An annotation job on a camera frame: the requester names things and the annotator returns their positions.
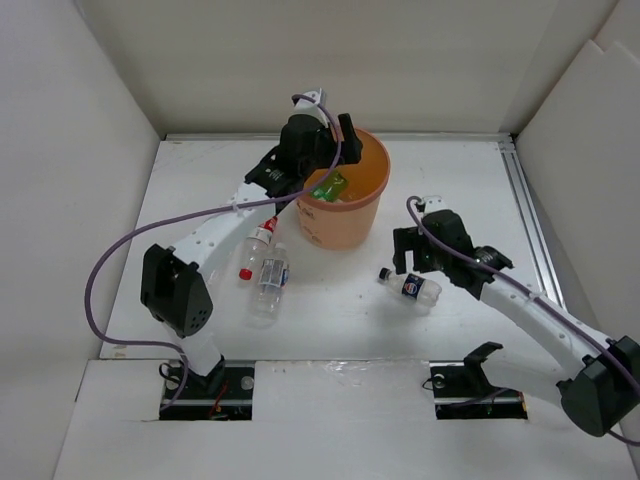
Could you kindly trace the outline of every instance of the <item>red wire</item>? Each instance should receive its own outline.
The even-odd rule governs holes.
[[[213,407],[211,407],[211,410],[209,410],[209,415],[207,415],[209,418],[213,417],[213,415],[216,413],[216,410],[218,409],[218,403],[220,403],[220,399],[226,393],[228,387],[229,387],[229,380],[225,381],[224,384],[222,385],[222,388],[220,389],[220,393],[216,397],[216,401],[213,403]]]

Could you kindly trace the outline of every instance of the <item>screw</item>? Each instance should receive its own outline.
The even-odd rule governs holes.
[[[431,380],[431,384],[433,385],[433,388],[444,388],[446,385],[444,380],[444,375],[442,375],[441,373],[436,373],[433,376],[433,380]]]
[[[253,384],[254,384],[253,377],[242,377],[242,379],[240,380],[240,387],[243,390],[252,390]]]

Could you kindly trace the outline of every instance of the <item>plastic bucket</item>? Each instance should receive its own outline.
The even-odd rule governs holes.
[[[349,250],[367,238],[378,211],[380,195],[387,186],[391,165],[387,149],[369,132],[356,128],[362,142],[362,158],[357,165],[341,165],[338,172],[349,185],[329,203],[309,195],[297,201],[302,234],[314,245],[331,250]],[[305,187],[316,183],[326,169],[314,172]]]

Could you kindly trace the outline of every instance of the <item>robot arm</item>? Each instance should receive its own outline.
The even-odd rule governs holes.
[[[255,227],[279,214],[292,194],[319,168],[328,168],[336,152],[334,132],[318,105],[321,89],[306,92],[313,102],[300,99],[271,149],[245,176],[228,204],[254,203],[251,208],[216,215],[168,248],[150,247],[144,255],[140,299],[152,316],[174,333],[189,358],[192,374],[214,388],[212,372],[223,360],[205,328],[215,308],[206,287]],[[340,164],[360,161],[362,143],[348,114],[338,116],[342,134]]]
[[[640,398],[622,378],[607,355],[618,360],[640,380],[640,346],[628,337],[611,340],[592,329],[542,295],[523,293],[493,272],[513,268],[511,261],[492,247],[474,247],[460,217],[448,210],[439,197],[419,204],[424,216],[422,226],[433,237],[473,263],[452,255],[423,235],[417,227],[394,230],[394,265],[397,273],[406,271],[405,254],[413,253],[413,269],[419,272],[442,271],[457,287],[495,308],[530,335],[558,362],[558,369],[537,365],[531,359],[498,352],[502,345],[488,342],[465,358],[483,386],[508,387],[525,391],[555,403],[583,431],[602,436],[627,415]],[[560,314],[569,329],[554,318]],[[593,341],[588,342],[582,335]]]

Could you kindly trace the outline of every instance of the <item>plastic bottle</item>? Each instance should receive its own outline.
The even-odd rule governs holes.
[[[442,287],[436,282],[427,280],[410,273],[408,275],[396,275],[388,268],[380,270],[380,280],[392,292],[415,300],[419,305],[434,307],[442,292]]]
[[[251,232],[244,241],[240,257],[240,272],[238,273],[242,280],[251,280],[253,277],[253,272],[260,265],[262,255],[269,248],[277,223],[278,217],[270,218]]]
[[[284,243],[276,243],[276,247],[267,253],[262,262],[260,278],[252,300],[253,309],[259,314],[275,316],[288,278],[289,260],[286,247]]]

